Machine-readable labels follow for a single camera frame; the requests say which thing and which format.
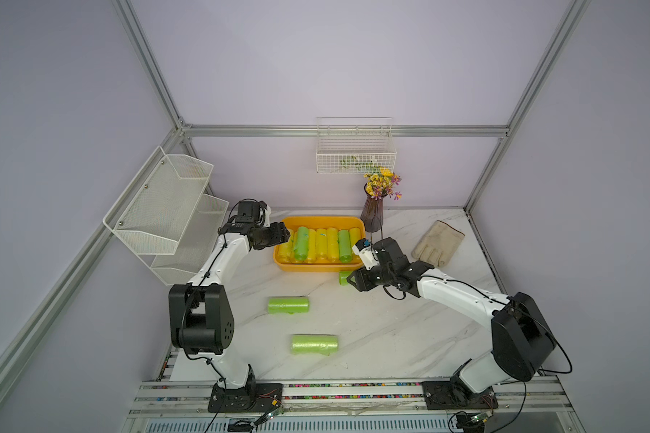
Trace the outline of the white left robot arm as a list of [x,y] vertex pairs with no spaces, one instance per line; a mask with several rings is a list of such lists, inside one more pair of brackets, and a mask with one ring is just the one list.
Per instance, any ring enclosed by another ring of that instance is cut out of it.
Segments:
[[238,390],[253,379],[252,367],[229,348],[235,319],[226,286],[249,253],[285,244],[290,238],[282,222],[227,224],[199,272],[187,283],[171,287],[172,344],[196,368],[199,380],[213,377],[221,388]]

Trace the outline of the orange plastic storage box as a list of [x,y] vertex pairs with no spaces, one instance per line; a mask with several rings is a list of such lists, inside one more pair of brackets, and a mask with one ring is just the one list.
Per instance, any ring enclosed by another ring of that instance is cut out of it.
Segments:
[[[283,219],[288,230],[291,232],[291,242],[294,245],[295,232],[298,227],[308,227],[317,230],[318,228],[335,227],[340,230],[350,230],[352,227],[359,227],[362,238],[365,237],[365,228],[363,222],[354,216],[288,216]],[[284,272],[340,272],[355,271],[362,266],[360,259],[352,253],[350,263],[332,263],[327,260],[316,260],[315,263],[298,263],[295,260],[292,263],[280,263],[277,258],[278,246],[274,248],[274,262]]]

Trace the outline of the yellow trash bag roll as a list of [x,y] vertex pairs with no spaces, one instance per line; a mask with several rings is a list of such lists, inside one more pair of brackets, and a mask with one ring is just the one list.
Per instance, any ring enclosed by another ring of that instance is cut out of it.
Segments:
[[315,263],[318,258],[317,253],[317,231],[310,228],[308,234],[308,252],[305,259],[306,263]]
[[316,230],[316,259],[328,259],[328,236],[325,228],[318,228]]
[[279,245],[277,258],[280,263],[292,263],[294,261],[294,247],[291,242]]
[[357,242],[361,240],[362,234],[359,227],[352,227],[348,233],[350,234],[350,245],[355,246]]
[[335,227],[328,227],[327,236],[327,256],[332,263],[339,261],[339,230]]

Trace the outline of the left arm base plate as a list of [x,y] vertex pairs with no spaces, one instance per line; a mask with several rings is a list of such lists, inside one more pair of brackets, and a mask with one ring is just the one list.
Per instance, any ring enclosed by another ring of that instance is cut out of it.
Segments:
[[209,398],[209,413],[263,413],[276,408],[283,400],[283,384],[266,382],[247,384],[240,389],[214,385]]

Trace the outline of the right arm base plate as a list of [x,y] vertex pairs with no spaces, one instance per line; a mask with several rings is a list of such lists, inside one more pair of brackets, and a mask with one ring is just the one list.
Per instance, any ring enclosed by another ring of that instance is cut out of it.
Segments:
[[498,409],[498,401],[491,387],[473,393],[462,382],[425,381],[421,383],[422,396],[429,411],[478,411]]

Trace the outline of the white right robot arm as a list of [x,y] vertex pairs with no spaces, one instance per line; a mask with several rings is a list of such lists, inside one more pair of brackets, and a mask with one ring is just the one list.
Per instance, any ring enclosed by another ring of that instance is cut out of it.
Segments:
[[541,310],[529,295],[508,296],[479,289],[423,261],[411,262],[392,238],[366,239],[352,247],[363,266],[348,276],[359,292],[381,287],[434,301],[472,319],[491,337],[490,348],[456,370],[454,393],[471,398],[510,379],[529,382],[560,347]]

